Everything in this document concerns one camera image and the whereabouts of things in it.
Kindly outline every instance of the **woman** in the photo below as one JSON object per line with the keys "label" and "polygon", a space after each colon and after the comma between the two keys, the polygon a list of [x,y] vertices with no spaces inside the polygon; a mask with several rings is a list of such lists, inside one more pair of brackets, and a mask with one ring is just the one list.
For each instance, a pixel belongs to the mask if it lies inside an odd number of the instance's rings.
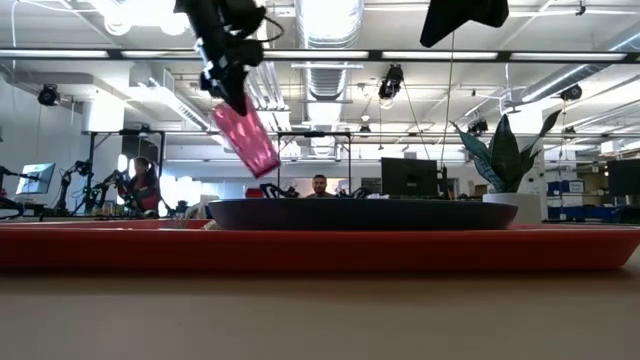
{"label": "woman", "polygon": [[157,214],[160,203],[160,182],[156,175],[156,166],[145,157],[135,158],[133,165],[136,171],[135,176],[124,184],[118,184],[118,194],[133,196],[134,205],[141,212],[151,210]]}

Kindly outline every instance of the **desk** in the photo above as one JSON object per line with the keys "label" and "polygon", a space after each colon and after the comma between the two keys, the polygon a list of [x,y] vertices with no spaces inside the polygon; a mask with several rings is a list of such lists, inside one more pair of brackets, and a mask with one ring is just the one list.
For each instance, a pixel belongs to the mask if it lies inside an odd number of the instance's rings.
{"label": "desk", "polygon": [[637,359],[640,254],[600,273],[0,278],[2,360]]}

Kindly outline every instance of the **red tray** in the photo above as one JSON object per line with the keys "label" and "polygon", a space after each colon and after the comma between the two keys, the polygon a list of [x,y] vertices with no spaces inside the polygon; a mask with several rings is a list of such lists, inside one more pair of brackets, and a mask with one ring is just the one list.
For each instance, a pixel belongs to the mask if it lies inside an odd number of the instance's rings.
{"label": "red tray", "polygon": [[0,225],[0,270],[348,273],[594,270],[623,266],[640,229],[247,232],[161,229],[162,220]]}

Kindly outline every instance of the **air duct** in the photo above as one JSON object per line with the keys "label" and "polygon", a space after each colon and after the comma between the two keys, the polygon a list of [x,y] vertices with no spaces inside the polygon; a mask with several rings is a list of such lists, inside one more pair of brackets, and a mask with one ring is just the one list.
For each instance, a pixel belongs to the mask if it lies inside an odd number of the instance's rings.
{"label": "air duct", "polygon": [[[640,48],[640,23],[636,23],[618,36],[603,44],[601,51],[638,51]],[[520,93],[520,102],[514,105],[521,105],[540,101],[551,95],[558,94],[568,87],[601,72],[611,66],[610,64],[589,64],[589,65],[567,65],[562,69],[547,76],[536,84],[526,87]]]}
{"label": "air duct", "polygon": [[[297,0],[296,22],[300,47],[304,49],[353,48],[358,40],[363,0]],[[340,119],[348,82],[348,70],[308,68],[304,70],[305,97],[309,122],[315,130],[330,131]],[[322,149],[327,154],[326,142]]]}

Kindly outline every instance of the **person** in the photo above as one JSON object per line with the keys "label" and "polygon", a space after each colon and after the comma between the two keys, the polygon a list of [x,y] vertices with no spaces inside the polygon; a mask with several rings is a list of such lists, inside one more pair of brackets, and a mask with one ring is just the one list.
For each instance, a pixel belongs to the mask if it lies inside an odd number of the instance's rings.
{"label": "person", "polygon": [[329,194],[327,190],[327,178],[318,174],[313,177],[311,180],[311,186],[313,187],[313,194],[307,196],[308,198],[312,197],[332,197],[333,195]]}
{"label": "person", "polygon": [[158,213],[160,203],[160,181],[156,174],[156,166],[145,157],[137,157],[133,160],[135,176],[125,183],[117,185],[118,194],[124,196],[131,194],[134,204],[141,212],[154,211]]}

